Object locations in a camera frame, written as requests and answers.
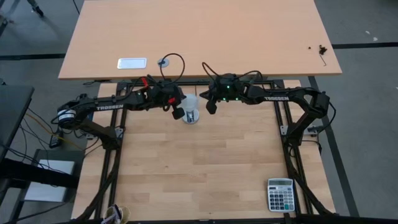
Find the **clear plastic cup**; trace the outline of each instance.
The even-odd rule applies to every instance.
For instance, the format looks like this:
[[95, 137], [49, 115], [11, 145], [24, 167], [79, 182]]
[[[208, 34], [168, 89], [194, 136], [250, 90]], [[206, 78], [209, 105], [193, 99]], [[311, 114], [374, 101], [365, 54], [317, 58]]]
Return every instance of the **clear plastic cup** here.
[[187, 124], [195, 124], [199, 120], [199, 98], [194, 94], [186, 94], [186, 98], [181, 101], [180, 107], [185, 115], [182, 120]]

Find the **wooden tabletop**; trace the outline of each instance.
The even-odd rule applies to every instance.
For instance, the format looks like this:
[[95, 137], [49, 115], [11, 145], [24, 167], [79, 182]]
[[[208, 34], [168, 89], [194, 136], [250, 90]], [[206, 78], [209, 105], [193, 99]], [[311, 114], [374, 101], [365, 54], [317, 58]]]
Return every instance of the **wooden tabletop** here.
[[[285, 85], [295, 87], [300, 82], [285, 81]], [[184, 86], [183, 92], [195, 94], [196, 89], [198, 95], [206, 88]], [[99, 96], [115, 91], [116, 84], [102, 84]], [[192, 125], [174, 120], [162, 109], [128, 112], [115, 202], [130, 209], [130, 220], [283, 217], [268, 210], [266, 196], [268, 179], [287, 177], [274, 105], [224, 102], [210, 115], [205, 103], [200, 99], [200, 119]], [[303, 112], [295, 103], [290, 108], [295, 121]], [[94, 121], [108, 126], [111, 113], [96, 112]], [[104, 152], [99, 148], [84, 161], [73, 218], [98, 189]], [[317, 145], [303, 142], [300, 152], [308, 186], [334, 211]], [[302, 203], [299, 188], [298, 196]]]
[[[202, 62], [218, 73], [341, 73], [313, 0], [103, 0], [85, 1], [59, 78], [158, 77], [157, 61], [171, 52], [189, 77], [206, 75]], [[120, 58], [147, 65], [120, 70]], [[164, 72], [175, 77], [182, 63], [169, 59]]]

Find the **calculator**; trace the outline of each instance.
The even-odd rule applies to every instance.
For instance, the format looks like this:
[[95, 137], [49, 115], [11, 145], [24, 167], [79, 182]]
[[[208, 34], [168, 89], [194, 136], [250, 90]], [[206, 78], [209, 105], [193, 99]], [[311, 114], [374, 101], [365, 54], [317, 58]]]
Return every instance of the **calculator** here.
[[268, 179], [268, 208], [272, 212], [294, 212], [292, 179]]

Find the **gray floor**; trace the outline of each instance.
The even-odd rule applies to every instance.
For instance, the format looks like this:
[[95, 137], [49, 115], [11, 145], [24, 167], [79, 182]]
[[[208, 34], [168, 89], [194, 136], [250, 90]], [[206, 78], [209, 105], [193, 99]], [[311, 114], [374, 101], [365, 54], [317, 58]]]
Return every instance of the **gray floor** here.
[[[38, 0], [47, 16], [42, 20], [21, 1], [0, 37], [0, 55], [65, 53], [78, 19], [71, 0]], [[79, 7], [83, 1], [76, 0]], [[394, 0], [316, 0], [322, 21], [333, 44], [398, 41], [398, 1]], [[317, 78], [322, 90], [337, 108], [333, 123], [338, 146], [363, 217], [398, 219], [398, 138], [395, 119], [398, 110], [398, 49], [336, 50], [343, 75]], [[98, 84], [83, 86], [81, 81], [59, 81], [57, 76], [62, 59], [0, 61], [0, 78], [8, 84], [27, 84], [35, 87], [31, 108], [46, 120], [54, 116], [60, 102], [73, 99], [80, 93], [93, 96]], [[309, 85], [306, 77], [303, 85]], [[39, 126], [27, 119], [32, 128], [48, 139]], [[27, 136], [28, 154], [40, 148], [37, 140]], [[81, 146], [85, 142], [78, 140]], [[347, 215], [344, 196], [337, 178], [326, 137], [321, 136], [323, 162], [328, 176], [336, 210]], [[13, 148], [23, 149], [21, 132]], [[61, 150], [75, 150], [63, 145]], [[8, 220], [10, 207], [17, 190], [7, 194], [0, 209], [0, 222]], [[21, 216], [50, 208], [52, 203], [27, 204]], [[46, 215], [21, 223], [54, 223], [70, 217], [72, 204]]]

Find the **wooden table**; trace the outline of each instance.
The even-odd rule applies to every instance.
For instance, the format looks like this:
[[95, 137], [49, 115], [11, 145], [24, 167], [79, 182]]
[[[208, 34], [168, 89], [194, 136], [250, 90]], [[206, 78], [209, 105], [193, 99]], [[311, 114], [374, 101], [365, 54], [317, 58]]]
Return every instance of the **wooden table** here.
[[[300, 86], [300, 82], [285, 81], [285, 86]], [[196, 89], [199, 95], [207, 86], [182, 88], [185, 94], [195, 94]], [[102, 84], [98, 96], [115, 91], [115, 83]], [[273, 103], [218, 103], [215, 115], [207, 112], [205, 104], [200, 99], [200, 119], [193, 125], [174, 120], [171, 112], [162, 109], [128, 112], [115, 202], [130, 209], [130, 220], [283, 216], [270, 212], [266, 201], [267, 180], [287, 177]], [[291, 103], [290, 109], [293, 120], [298, 120], [301, 108]], [[111, 113], [96, 112], [94, 121], [107, 126]], [[308, 186], [334, 211], [317, 145], [303, 142], [300, 152]], [[98, 189], [104, 153], [99, 148], [84, 161], [73, 218]], [[300, 189], [298, 196], [305, 212]], [[108, 203], [108, 194], [104, 202]]]
[[[341, 74], [313, 0], [103, 0], [85, 1], [59, 78], [159, 77], [157, 61], [171, 52], [186, 77], [205, 76], [202, 62], [218, 73]], [[119, 58], [147, 65], [120, 70]], [[165, 75], [176, 77], [182, 63], [169, 59]]]

